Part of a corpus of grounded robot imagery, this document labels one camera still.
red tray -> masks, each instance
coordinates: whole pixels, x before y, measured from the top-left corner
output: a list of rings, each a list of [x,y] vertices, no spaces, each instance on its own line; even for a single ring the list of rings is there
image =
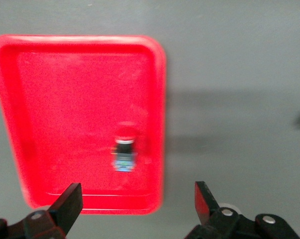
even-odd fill
[[[0,36],[0,103],[25,200],[81,182],[84,214],[148,214],[162,202],[165,55],[146,36]],[[136,134],[136,166],[114,169]]]

gray table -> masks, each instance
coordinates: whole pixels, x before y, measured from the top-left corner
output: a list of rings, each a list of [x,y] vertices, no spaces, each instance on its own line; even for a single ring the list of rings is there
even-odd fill
[[[167,54],[165,193],[148,216],[80,216],[68,238],[183,238],[194,181],[300,235],[300,0],[0,1],[0,34],[145,34]],[[0,112],[0,217],[22,198]]]

